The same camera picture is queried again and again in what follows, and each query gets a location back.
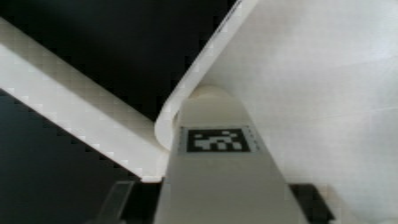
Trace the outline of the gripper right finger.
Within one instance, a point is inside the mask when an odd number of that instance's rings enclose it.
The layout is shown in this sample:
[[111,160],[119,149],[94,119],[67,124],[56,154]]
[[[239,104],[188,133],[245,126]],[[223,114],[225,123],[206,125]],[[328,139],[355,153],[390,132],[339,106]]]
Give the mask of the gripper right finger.
[[325,199],[312,184],[291,184],[289,189],[309,224],[330,224],[335,220]]

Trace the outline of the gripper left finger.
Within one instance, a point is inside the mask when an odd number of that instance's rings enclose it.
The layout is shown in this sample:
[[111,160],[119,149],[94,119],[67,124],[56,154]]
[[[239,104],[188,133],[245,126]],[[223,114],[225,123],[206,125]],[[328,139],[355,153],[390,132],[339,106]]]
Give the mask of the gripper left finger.
[[127,204],[134,182],[117,181],[95,217],[87,221],[87,224],[126,224],[122,219],[122,212]]

